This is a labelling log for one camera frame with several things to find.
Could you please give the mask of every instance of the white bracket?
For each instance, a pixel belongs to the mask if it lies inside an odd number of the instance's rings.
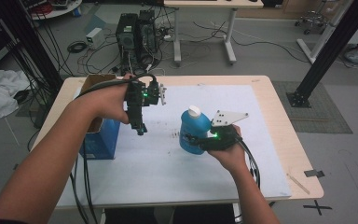
[[[230,111],[220,111],[218,110],[212,119],[213,127],[227,126],[234,122],[237,122],[242,119],[249,117],[248,113],[237,113]]]
[[[159,84],[158,91],[159,91],[159,98],[161,98],[161,104],[166,105],[167,102],[165,102],[165,91],[167,88],[164,87],[162,83]]]

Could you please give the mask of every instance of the desk leg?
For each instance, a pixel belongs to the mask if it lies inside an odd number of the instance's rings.
[[[182,56],[180,52],[180,40],[179,40],[179,8],[175,9],[174,12],[174,40],[173,40],[173,61],[176,63],[176,65],[180,66],[180,62],[182,61]]]
[[[227,29],[227,36],[224,36],[225,38],[225,46],[226,46],[226,51],[228,54],[228,59],[229,62],[231,64],[234,64],[237,59],[235,58],[235,54],[234,54],[234,50],[232,49],[231,46],[231,36],[232,36],[232,30],[234,28],[234,21],[235,21],[235,15],[237,14],[237,8],[232,8],[231,13],[229,15],[229,25],[228,25],[228,29]]]

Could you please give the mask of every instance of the blue spray bottle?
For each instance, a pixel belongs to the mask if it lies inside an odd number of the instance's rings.
[[[183,112],[181,119],[182,126],[179,134],[181,148],[196,155],[204,153],[199,146],[191,146],[186,135],[190,134],[198,138],[206,138],[208,131],[211,129],[211,121],[194,105],[191,105],[187,111]]]

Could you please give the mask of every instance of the black metal frame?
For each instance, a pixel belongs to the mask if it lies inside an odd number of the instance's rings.
[[[350,8],[338,24],[335,32],[328,39],[324,48],[317,56],[295,92],[287,92],[287,98],[292,107],[310,107],[308,99],[312,91],[324,77],[331,64],[341,50],[348,44],[358,29],[358,0],[352,2]]]

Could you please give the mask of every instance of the forearm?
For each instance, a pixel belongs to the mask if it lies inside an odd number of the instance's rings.
[[[89,109],[79,108],[74,101],[64,109],[7,182],[0,194],[0,218],[48,222],[94,117]]]
[[[244,223],[279,223],[247,167],[231,174],[237,186]]]

